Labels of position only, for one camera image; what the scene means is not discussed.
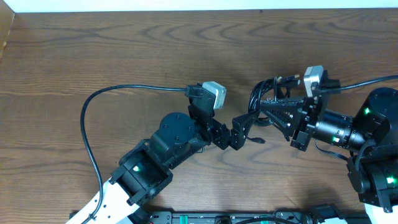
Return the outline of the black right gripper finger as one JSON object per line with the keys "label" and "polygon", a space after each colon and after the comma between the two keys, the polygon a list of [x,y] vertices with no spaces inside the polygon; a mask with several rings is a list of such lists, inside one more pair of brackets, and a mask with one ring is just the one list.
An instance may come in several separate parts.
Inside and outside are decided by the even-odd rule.
{"label": "black right gripper finger", "polygon": [[259,118],[259,126],[273,125],[287,141],[303,120],[303,104],[260,104],[259,110],[266,116]]}
{"label": "black right gripper finger", "polygon": [[306,97],[293,97],[293,98],[279,98],[279,99],[267,99],[261,101],[261,106],[295,106],[302,105]]}

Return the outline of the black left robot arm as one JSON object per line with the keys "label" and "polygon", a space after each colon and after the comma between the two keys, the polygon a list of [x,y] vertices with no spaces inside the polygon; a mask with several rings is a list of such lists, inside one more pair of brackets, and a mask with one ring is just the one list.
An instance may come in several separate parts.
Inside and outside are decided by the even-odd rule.
{"label": "black left robot arm", "polygon": [[259,116],[259,110],[233,118],[233,128],[214,119],[214,111],[222,108],[226,90],[217,82],[204,82],[179,88],[189,99],[188,113],[170,113],[149,138],[141,140],[124,155],[118,168],[107,181],[102,180],[99,167],[88,143],[85,113],[90,101],[109,91],[103,88],[85,101],[80,116],[80,128],[88,155],[99,183],[99,192],[69,223],[118,223],[136,214],[145,220],[140,208],[171,183],[172,169],[210,144],[220,149],[238,150],[248,140],[248,133]]}

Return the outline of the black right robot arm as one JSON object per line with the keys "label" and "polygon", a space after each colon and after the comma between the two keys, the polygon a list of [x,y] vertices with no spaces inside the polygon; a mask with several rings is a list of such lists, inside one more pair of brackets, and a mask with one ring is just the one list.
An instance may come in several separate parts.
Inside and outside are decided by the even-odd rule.
{"label": "black right robot arm", "polygon": [[295,78],[275,79],[269,88],[274,96],[257,100],[257,108],[277,127],[290,145],[306,151],[310,141],[321,141],[350,152],[346,157],[348,178],[364,203],[371,223],[397,223],[397,90],[383,87],[370,92],[356,116],[328,110],[329,96],[344,90],[392,81],[397,75],[341,86],[321,66],[307,68],[303,82],[307,92],[292,98]]}

